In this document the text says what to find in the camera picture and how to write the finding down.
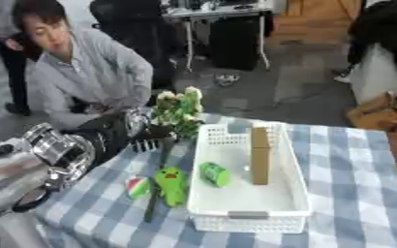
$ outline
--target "table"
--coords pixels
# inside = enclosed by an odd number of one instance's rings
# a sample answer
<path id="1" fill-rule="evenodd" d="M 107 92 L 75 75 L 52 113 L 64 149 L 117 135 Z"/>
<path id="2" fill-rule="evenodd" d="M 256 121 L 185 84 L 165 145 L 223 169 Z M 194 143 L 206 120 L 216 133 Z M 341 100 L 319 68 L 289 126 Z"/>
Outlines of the table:
<path id="1" fill-rule="evenodd" d="M 172 8 L 168 9 L 168 13 L 165 17 L 168 18 L 180 18 L 185 25 L 187 32 L 187 43 L 188 43 L 188 59 L 187 59 L 187 70 L 192 71 L 192 63 L 194 58 L 194 46 L 193 46 L 193 19 L 206 19 L 206 18 L 221 18 L 221 17 L 234 17 L 234 16 L 254 16 L 259 15 L 259 53 L 263 60 L 266 70 L 269 69 L 269 60 L 264 53 L 264 25 L 265 17 L 264 14 L 271 12 L 275 9 L 275 0 L 259 0 L 256 4 L 251 4 L 253 8 L 245 10 L 236 10 L 236 6 L 220 6 L 215 11 L 211 10 L 189 10 L 185 8 Z"/>
<path id="2" fill-rule="evenodd" d="M 205 115 L 207 123 L 252 120 Z M 184 207 L 130 201 L 129 173 L 153 173 L 159 152 L 132 149 L 95 168 L 69 191 L 38 207 L 38 230 L 55 247 L 397 247 L 397 170 L 384 132 L 288 125 L 313 215 L 302 234 L 197 232 Z M 176 145 L 169 165 L 190 171 L 192 143 Z"/>

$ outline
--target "cardboard box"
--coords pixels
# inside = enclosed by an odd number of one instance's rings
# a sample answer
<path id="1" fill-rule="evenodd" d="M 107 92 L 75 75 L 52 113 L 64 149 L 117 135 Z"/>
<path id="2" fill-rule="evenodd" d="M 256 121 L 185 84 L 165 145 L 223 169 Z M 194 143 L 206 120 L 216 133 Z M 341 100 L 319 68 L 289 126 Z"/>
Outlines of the cardboard box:
<path id="1" fill-rule="evenodd" d="M 397 102 L 394 94 L 383 93 L 348 111 L 348 119 L 357 128 L 392 130 L 397 125 Z"/>
<path id="2" fill-rule="evenodd" d="M 268 184 L 270 145 L 265 128 L 251 130 L 251 174 L 253 184 Z"/>

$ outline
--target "tablecloth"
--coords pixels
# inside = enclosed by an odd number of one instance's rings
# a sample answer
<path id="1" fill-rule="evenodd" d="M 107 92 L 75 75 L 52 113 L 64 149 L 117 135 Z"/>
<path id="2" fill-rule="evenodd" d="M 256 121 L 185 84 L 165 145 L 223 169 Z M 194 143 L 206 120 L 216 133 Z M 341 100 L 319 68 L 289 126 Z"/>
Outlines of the tablecloth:
<path id="1" fill-rule="evenodd" d="M 251 120 L 205 115 L 207 123 Z M 185 207 L 129 200 L 125 179 L 152 174 L 159 151 L 120 155 L 38 207 L 38 230 L 52 247 L 397 247 L 397 170 L 383 132 L 288 125 L 313 214 L 301 234 L 198 232 Z M 190 171 L 193 142 L 177 144 L 168 165 Z"/>

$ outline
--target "white flower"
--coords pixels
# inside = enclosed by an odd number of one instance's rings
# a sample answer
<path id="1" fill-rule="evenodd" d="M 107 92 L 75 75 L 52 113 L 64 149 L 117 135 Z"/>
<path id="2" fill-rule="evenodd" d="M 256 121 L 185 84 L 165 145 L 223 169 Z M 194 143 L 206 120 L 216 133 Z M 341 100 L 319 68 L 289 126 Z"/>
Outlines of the white flower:
<path id="1" fill-rule="evenodd" d="M 196 105 L 196 111 L 203 112 L 203 105 L 201 105 L 201 104 Z"/>
<path id="2" fill-rule="evenodd" d="M 184 97 L 185 97 L 185 95 L 182 93 L 179 93 L 176 95 L 176 99 L 178 99 L 178 100 L 182 100 Z"/>
<path id="3" fill-rule="evenodd" d="M 193 117 L 191 114 L 185 114 L 183 116 L 183 119 L 186 120 L 186 121 L 190 121 L 190 120 L 195 120 L 196 118 Z"/>
<path id="4" fill-rule="evenodd" d="M 185 94 L 197 94 L 198 100 L 201 100 L 201 98 L 203 97 L 203 95 L 201 94 L 201 91 L 193 86 L 189 86 L 185 89 Z"/>
<path id="5" fill-rule="evenodd" d="M 176 96 L 171 91 L 163 91 L 158 95 L 158 100 L 173 99 Z"/>

